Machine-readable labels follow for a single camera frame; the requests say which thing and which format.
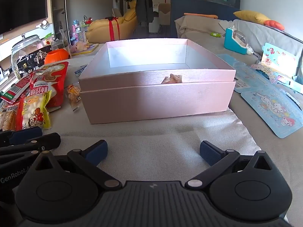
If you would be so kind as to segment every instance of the door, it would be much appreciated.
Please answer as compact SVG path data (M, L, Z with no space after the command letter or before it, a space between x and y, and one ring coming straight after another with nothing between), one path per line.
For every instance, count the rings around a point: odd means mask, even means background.
M122 16L124 15L124 6L123 6L124 0L120 0L120 13Z

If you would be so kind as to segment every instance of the sticker sheet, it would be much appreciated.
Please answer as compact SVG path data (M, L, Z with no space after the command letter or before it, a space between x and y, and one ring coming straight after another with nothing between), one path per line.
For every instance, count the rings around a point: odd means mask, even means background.
M278 137L285 138L303 127L303 111L299 108L301 94L294 96L292 89L271 84L262 74L227 54L218 56L236 70L234 90L241 93Z
M296 75L298 60L299 59L295 55L272 44L266 43L261 64L270 67L275 72L292 78Z
M279 138L303 127L302 111L276 88L244 92L241 96Z
M245 63L237 61L228 54L219 54L218 57L236 70L236 76L234 78L236 81L234 90L236 92L243 93L246 91L263 89L265 86L272 88L272 85L267 78L247 66Z

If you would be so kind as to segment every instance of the snack bag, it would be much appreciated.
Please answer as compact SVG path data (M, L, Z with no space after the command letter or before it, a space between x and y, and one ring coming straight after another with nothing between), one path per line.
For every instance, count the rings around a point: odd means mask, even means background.
M42 129L50 129L51 121L46 104L49 102L52 91L25 97L18 106L16 118L16 130L39 126Z
M52 91L47 107L57 107L63 102L64 80L68 62L47 64L34 72L30 82L30 96Z
M67 97L73 109L73 112L79 108L81 102L80 96L81 88L79 83L71 84L67 87Z
M0 129L5 130L15 130L16 129L16 116L17 116L18 105L7 108L5 112L2 113L0 118Z
M32 75L33 73L29 73L28 75L23 76L19 82L13 85L3 96L1 96L1 99L5 100L9 104L14 104L18 97L26 97L28 95L27 88L29 87Z

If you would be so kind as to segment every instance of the yellow armchair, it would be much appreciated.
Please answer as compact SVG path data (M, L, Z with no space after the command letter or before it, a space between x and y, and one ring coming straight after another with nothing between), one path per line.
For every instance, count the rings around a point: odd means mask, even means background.
M129 9L123 17L117 19L120 29L120 40L129 39L137 27L136 7L137 0L129 2ZM112 21L115 40L119 40L117 22ZM98 19L92 22L86 32L86 38L89 43L104 44L110 42L109 21L107 19Z

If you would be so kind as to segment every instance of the pink plush toy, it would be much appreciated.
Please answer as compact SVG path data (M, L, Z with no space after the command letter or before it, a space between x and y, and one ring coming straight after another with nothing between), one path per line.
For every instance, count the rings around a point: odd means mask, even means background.
M87 43L82 41L76 42L73 46L71 46L71 53L86 51L88 48Z

